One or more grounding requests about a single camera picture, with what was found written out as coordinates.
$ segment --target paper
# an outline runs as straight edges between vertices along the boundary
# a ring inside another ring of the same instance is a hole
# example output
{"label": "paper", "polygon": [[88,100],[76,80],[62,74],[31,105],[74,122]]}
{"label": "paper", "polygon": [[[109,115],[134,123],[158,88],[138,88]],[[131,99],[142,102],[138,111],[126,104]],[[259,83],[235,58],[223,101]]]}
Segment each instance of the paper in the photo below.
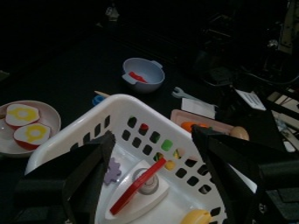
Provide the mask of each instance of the paper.
{"label": "paper", "polygon": [[182,110],[215,119],[215,106],[205,101],[195,101],[182,98]]}

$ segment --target basket hole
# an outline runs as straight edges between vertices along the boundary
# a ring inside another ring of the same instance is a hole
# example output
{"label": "basket hole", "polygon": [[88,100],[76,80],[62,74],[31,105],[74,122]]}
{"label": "basket hole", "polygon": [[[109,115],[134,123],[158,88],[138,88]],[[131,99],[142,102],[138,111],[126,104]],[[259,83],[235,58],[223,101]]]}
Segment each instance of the basket hole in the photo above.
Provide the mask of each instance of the basket hole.
{"label": "basket hole", "polygon": [[171,171],[175,168],[175,162],[173,160],[169,160],[165,164],[166,170]]}
{"label": "basket hole", "polygon": [[195,186],[199,183],[199,179],[195,177],[191,177],[187,181],[190,186]]}
{"label": "basket hole", "polygon": [[178,149],[175,150],[173,156],[174,156],[177,159],[182,159],[183,155],[185,155],[185,149],[178,148]]}
{"label": "basket hole", "polygon": [[99,133],[101,133],[101,124],[95,128],[95,137],[99,135]]}
{"label": "basket hole", "polygon": [[105,128],[110,125],[110,116],[107,117],[106,119],[106,122],[105,122]]}
{"label": "basket hole", "polygon": [[75,143],[71,147],[70,150],[74,151],[80,147],[80,145],[78,143]]}
{"label": "basket hole", "polygon": [[161,152],[157,152],[155,155],[154,155],[154,161],[157,162],[163,157],[165,157],[165,154],[161,153]]}
{"label": "basket hole", "polygon": [[181,168],[179,171],[175,173],[177,177],[181,179],[185,177],[186,174],[187,171],[183,168]]}
{"label": "basket hole", "polygon": [[141,135],[145,136],[147,131],[149,131],[149,125],[146,123],[142,123],[138,132],[139,132]]}
{"label": "basket hole", "polygon": [[174,157],[175,159],[181,159],[181,158],[182,158],[181,152],[179,152],[178,150],[174,151],[174,153],[173,153],[173,157]]}
{"label": "basket hole", "polygon": [[211,209],[211,211],[210,211],[211,216],[217,216],[219,214],[221,214],[221,207],[217,207],[217,208]]}
{"label": "basket hole", "polygon": [[142,143],[142,140],[141,140],[141,138],[137,137],[135,140],[134,140],[134,142],[133,142],[133,145],[134,145],[137,148],[139,148],[141,143]]}
{"label": "basket hole", "polygon": [[90,142],[90,133],[83,137],[83,143]]}
{"label": "basket hole", "polygon": [[127,120],[127,126],[134,128],[137,126],[137,118],[131,116]]}
{"label": "basket hole", "polygon": [[147,144],[146,147],[145,147],[143,152],[145,152],[145,154],[149,156],[149,155],[151,154],[153,150],[154,150],[153,146],[150,146],[150,145]]}
{"label": "basket hole", "polygon": [[129,138],[131,137],[131,133],[130,133],[130,131],[126,129],[125,130],[125,132],[123,132],[123,139],[127,141],[129,140]]}
{"label": "basket hole", "polygon": [[173,148],[173,146],[174,146],[174,142],[171,140],[166,139],[163,141],[162,149],[165,151],[169,151]]}
{"label": "basket hole", "polygon": [[190,157],[185,163],[187,166],[194,167],[197,165],[198,161],[195,160],[194,157]]}
{"label": "basket hole", "polygon": [[150,140],[151,140],[151,142],[153,142],[154,144],[157,144],[158,141],[159,141],[159,138],[161,138],[161,134],[155,131],[154,134],[153,134],[151,137],[150,137]]}
{"label": "basket hole", "polygon": [[211,191],[211,187],[209,185],[205,185],[201,189],[199,189],[202,194],[207,194]]}
{"label": "basket hole", "polygon": [[201,169],[198,170],[198,173],[202,175],[202,176],[206,176],[207,173],[209,173],[209,167],[207,165],[205,164]]}

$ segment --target plate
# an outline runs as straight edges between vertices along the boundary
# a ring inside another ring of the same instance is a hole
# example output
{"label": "plate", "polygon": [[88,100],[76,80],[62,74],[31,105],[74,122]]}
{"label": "plate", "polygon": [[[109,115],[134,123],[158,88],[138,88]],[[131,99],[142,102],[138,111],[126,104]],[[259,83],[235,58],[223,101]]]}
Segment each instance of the plate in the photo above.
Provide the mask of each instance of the plate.
{"label": "plate", "polygon": [[[0,107],[0,115],[6,114],[7,107],[14,103],[22,103],[40,110],[39,123],[51,127],[51,137],[55,136],[62,129],[62,117],[56,109],[40,101],[15,101]],[[0,154],[10,158],[28,158],[34,150],[26,150],[14,139],[15,130],[7,125],[6,119],[0,119]]]}

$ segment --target white plastic basket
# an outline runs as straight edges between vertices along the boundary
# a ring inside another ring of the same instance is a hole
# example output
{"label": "white plastic basket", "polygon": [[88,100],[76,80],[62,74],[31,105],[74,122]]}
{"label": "white plastic basket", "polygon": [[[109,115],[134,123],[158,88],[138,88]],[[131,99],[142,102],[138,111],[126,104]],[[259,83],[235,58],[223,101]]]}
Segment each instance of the white plastic basket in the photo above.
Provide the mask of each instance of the white plastic basket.
{"label": "white plastic basket", "polygon": [[[143,124],[149,126],[147,132],[141,129]],[[131,223],[181,223],[183,216],[195,208],[211,212],[213,224],[223,223],[227,218],[225,205],[190,133],[130,95],[110,96],[63,129],[32,154],[26,173],[71,148],[102,136],[107,130],[117,136],[113,157],[121,163],[123,174],[143,159],[153,165],[158,152],[166,160],[175,163],[173,170],[163,168],[159,171],[171,186],[169,195],[158,206]],[[107,209],[105,202],[117,186],[117,183],[103,185],[97,224]]]}

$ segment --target white bowl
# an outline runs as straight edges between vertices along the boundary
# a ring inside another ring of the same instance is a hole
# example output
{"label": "white bowl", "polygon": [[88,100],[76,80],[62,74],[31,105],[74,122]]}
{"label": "white bowl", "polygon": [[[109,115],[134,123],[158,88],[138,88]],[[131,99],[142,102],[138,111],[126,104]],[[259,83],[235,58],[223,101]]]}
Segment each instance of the white bowl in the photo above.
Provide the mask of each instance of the white bowl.
{"label": "white bowl", "polygon": [[[15,101],[0,106],[0,115],[6,114],[8,105],[22,103],[40,110],[39,123],[51,127],[51,137],[55,136],[62,129],[62,117],[56,109],[40,101]],[[10,158],[28,158],[34,150],[26,150],[15,141],[15,130],[7,125],[6,119],[0,119],[0,154]]]}
{"label": "white bowl", "polygon": [[[165,70],[161,63],[155,60],[131,58],[127,59],[123,64],[123,79],[127,85],[141,94],[153,93],[165,82]],[[130,76],[134,72],[138,76],[142,76],[146,82],[137,80]]]}

